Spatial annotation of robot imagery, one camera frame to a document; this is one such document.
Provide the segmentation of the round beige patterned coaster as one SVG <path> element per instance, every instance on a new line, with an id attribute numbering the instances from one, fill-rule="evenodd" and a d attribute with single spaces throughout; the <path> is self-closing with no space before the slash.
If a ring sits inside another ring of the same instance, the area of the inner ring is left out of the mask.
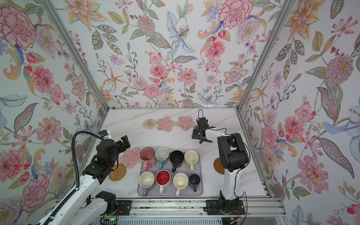
<path id="1" fill-rule="evenodd" d="M 145 129 L 151 130 L 157 126 L 157 122 L 154 119 L 147 119 L 143 122 L 143 127 Z"/>

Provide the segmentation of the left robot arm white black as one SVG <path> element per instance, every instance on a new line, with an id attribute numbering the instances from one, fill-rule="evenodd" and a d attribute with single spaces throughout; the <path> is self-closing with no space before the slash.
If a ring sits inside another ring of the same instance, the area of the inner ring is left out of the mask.
<path id="1" fill-rule="evenodd" d="M 90 135 L 100 140 L 97 153 L 90 164 L 81 172 L 77 165 L 76 138 L 80 134 Z M 76 183 L 69 193 L 38 224 L 40 225 L 89 225 L 99 216 L 109 216 L 120 212 L 126 205 L 119 203 L 116 195 L 100 191 L 94 199 L 91 195 L 108 175 L 119 168 L 119 155 L 131 147 L 128 136 L 114 141 L 107 130 L 98 134 L 78 131 L 71 140 Z"/>

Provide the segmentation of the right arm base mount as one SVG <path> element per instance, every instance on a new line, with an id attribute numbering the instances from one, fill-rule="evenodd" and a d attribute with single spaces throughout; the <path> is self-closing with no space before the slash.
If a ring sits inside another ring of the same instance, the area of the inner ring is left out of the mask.
<path id="1" fill-rule="evenodd" d="M 246 214 L 246 207 L 243 201 L 236 197 L 233 200 L 226 200 L 223 196 L 219 199 L 206 200 L 203 211 L 207 215 L 236 215 L 242 216 Z"/>

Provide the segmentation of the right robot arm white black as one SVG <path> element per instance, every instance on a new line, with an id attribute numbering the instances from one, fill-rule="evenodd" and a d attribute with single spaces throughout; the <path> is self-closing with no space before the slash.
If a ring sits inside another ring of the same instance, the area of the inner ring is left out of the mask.
<path id="1" fill-rule="evenodd" d="M 240 196 L 237 193 L 237 179 L 241 171 L 249 164 L 250 156 L 239 133 L 228 134 L 208 124 L 205 117 L 196 120 L 192 139 L 199 143 L 216 143 L 218 145 L 220 163 L 225 170 L 224 185 L 220 190 L 219 203 L 230 206 L 237 203 Z"/>

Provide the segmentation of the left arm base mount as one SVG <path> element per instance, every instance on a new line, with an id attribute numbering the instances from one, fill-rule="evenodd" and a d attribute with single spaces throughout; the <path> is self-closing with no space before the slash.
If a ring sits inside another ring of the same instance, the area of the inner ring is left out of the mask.
<path id="1" fill-rule="evenodd" d="M 109 215 L 121 215 L 128 216 L 130 214 L 130 208 L 132 201 L 130 200 L 117 200 L 116 195 L 107 191 L 101 191 L 95 199 L 100 200 L 101 203 L 105 203 L 105 210 L 101 211 L 101 216 Z"/>

